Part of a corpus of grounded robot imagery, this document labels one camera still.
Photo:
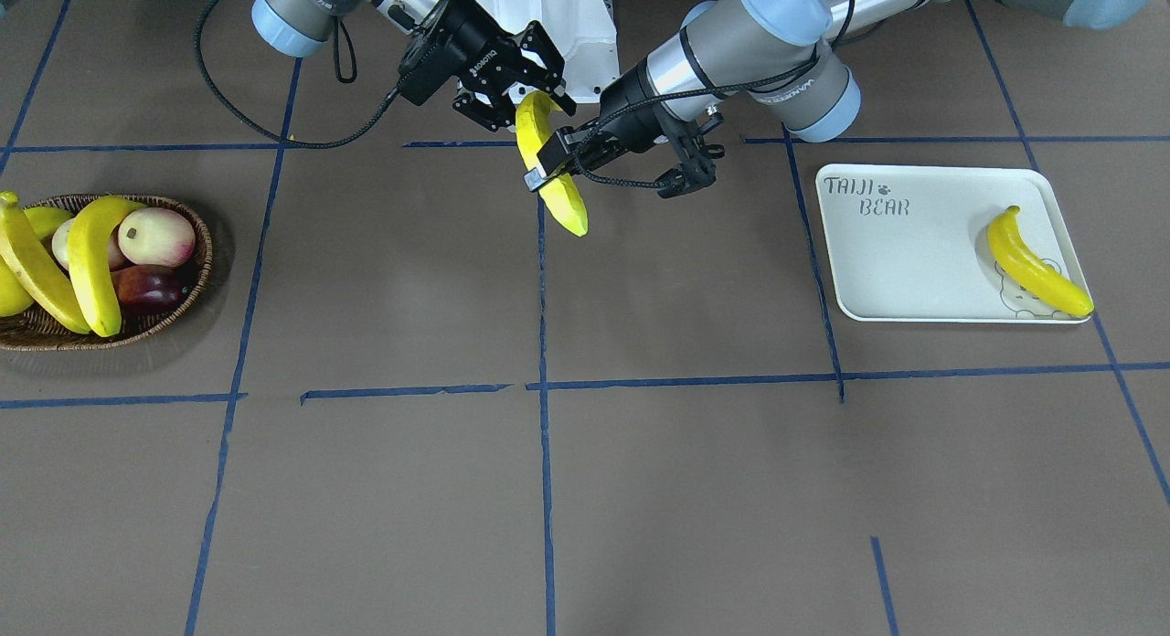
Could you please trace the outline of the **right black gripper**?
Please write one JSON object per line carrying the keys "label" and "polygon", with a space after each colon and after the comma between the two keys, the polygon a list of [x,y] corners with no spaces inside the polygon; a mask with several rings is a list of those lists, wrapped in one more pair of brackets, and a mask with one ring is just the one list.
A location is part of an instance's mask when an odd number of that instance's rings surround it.
{"label": "right black gripper", "polygon": [[567,95],[565,61],[539,21],[512,36],[476,0],[440,0],[424,32],[410,41],[399,65],[397,90],[424,104],[448,80],[457,78],[452,108],[469,120],[498,132],[516,124],[510,87],[543,91],[565,115],[576,115]]}

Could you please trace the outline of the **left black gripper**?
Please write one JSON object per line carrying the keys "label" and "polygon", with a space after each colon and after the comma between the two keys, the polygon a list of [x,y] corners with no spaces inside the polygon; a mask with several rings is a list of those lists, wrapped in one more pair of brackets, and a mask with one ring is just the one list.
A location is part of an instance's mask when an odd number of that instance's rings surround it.
{"label": "left black gripper", "polygon": [[[594,170],[601,158],[627,153],[646,153],[662,136],[677,155],[677,165],[665,171],[655,181],[660,198],[677,198],[706,189],[716,181],[716,161],[727,154],[727,146],[707,143],[707,127],[683,124],[667,108],[672,101],[651,103],[661,94],[686,94],[701,85],[658,88],[649,71],[649,60],[622,74],[601,95],[601,112],[586,127],[557,127],[538,148],[535,170],[526,170],[526,191],[538,192],[555,178],[584,175]],[[592,129],[601,132],[592,134]]]}

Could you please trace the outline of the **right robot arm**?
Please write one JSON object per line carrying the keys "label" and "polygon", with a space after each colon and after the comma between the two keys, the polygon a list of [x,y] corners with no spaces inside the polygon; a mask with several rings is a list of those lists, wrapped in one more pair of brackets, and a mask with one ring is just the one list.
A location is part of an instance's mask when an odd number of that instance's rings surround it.
{"label": "right robot arm", "polygon": [[550,95],[567,115],[565,60],[539,21],[501,26],[476,0],[255,0],[252,25],[271,48],[307,58],[363,4],[412,40],[399,65],[397,94],[424,104],[450,80],[463,90],[452,108],[488,131],[510,127],[516,106],[509,90],[524,85]]}

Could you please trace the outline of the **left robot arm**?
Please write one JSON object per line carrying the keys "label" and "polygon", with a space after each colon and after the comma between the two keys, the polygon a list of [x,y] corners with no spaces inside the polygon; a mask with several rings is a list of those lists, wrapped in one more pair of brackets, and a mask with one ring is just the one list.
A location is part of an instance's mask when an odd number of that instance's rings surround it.
{"label": "left robot arm", "polygon": [[[598,171],[627,153],[667,143],[677,165],[648,184],[661,198],[706,189],[722,148],[706,141],[720,102],[746,94],[804,141],[844,133],[861,106],[856,78],[837,57],[852,29],[952,0],[715,0],[697,5],[665,44],[601,95],[601,112],[581,127],[544,137],[526,186],[541,191]],[[1057,19],[1066,27],[1108,29],[1150,0],[990,0]]]}

